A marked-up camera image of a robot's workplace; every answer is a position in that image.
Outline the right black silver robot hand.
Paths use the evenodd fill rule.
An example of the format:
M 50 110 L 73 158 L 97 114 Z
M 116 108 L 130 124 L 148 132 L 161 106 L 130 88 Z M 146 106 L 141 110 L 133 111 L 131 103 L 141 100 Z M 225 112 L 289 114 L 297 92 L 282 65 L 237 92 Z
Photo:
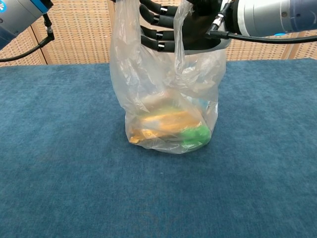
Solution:
M 221 43 L 220 39 L 206 38 L 216 15 L 221 10 L 221 0 L 187 0 L 193 7 L 183 21 L 182 41 L 184 50 L 200 53 L 215 50 Z M 152 26 L 164 27 L 167 30 L 158 31 L 141 26 L 143 35 L 141 44 L 157 52 L 172 53 L 175 50 L 174 18 L 177 6 L 162 5 L 152 0 L 141 0 L 139 11 L 142 18 Z

